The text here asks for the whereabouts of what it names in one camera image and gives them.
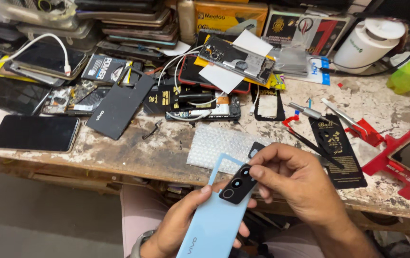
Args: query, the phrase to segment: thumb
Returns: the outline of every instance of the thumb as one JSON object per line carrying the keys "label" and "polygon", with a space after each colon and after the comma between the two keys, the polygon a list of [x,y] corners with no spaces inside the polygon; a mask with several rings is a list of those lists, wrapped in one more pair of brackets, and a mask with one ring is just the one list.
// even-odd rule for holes
{"label": "thumb", "polygon": [[190,192],[180,201],[176,215],[184,219],[189,218],[200,204],[211,197],[211,193],[211,185]]}
{"label": "thumb", "polygon": [[289,193],[293,180],[278,173],[272,169],[261,165],[254,165],[249,169],[251,177],[256,179],[259,183],[269,187],[270,189],[279,192],[283,196]]}

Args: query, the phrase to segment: red phone holder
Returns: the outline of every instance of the red phone holder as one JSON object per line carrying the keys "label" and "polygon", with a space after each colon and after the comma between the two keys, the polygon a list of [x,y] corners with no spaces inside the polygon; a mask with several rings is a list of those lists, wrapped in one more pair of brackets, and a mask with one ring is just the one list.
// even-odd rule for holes
{"label": "red phone holder", "polygon": [[387,145],[386,149],[363,166],[363,172],[368,175],[373,175],[383,170],[392,174],[405,183],[405,186],[397,193],[410,200],[410,171],[401,166],[398,162],[394,162],[388,158],[398,147],[410,142],[410,131],[399,139],[386,135],[385,140]]}

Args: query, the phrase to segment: light blue phone back cover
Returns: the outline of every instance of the light blue phone back cover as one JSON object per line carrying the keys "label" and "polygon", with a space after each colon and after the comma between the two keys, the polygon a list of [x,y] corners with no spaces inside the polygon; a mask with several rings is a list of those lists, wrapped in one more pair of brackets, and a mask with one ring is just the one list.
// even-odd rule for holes
{"label": "light blue phone back cover", "polygon": [[[221,153],[208,181],[212,185],[223,159],[240,167],[244,164]],[[191,221],[191,225],[179,248],[177,258],[228,258],[238,228],[246,211],[251,191],[238,205],[219,198],[212,192],[210,199],[201,204]]]}

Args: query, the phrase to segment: hand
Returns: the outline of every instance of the hand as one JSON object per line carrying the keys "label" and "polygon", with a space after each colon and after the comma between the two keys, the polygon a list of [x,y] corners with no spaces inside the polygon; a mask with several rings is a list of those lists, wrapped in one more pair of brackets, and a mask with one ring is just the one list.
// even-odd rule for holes
{"label": "hand", "polygon": [[249,173],[259,182],[266,203],[272,202],[272,190],[286,198],[296,215],[311,226],[334,229],[347,225],[345,205],[310,153],[282,143],[272,143],[249,161]]}
{"label": "hand", "polygon": [[[211,197],[211,191],[219,192],[228,181],[206,185],[200,190],[192,191],[181,201],[175,203],[165,215],[157,231],[147,240],[140,249],[143,258],[173,257],[178,251],[191,224],[192,216],[197,207]],[[254,199],[249,200],[248,208],[256,207]],[[249,236],[248,227],[244,222],[238,229],[243,237]],[[233,246],[240,248],[242,244],[235,239]]]}

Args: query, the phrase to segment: wristwatch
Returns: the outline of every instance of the wristwatch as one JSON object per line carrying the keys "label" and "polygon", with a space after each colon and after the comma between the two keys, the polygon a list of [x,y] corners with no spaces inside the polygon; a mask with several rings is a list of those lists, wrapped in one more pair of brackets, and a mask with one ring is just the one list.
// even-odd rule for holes
{"label": "wristwatch", "polygon": [[141,258],[141,255],[140,255],[141,245],[144,242],[146,242],[146,240],[148,240],[154,234],[154,232],[155,232],[155,230],[154,231],[144,232],[143,234],[141,234],[141,236],[139,236],[137,238],[137,241],[135,242],[135,244],[132,247],[132,252],[129,256],[130,258]]}

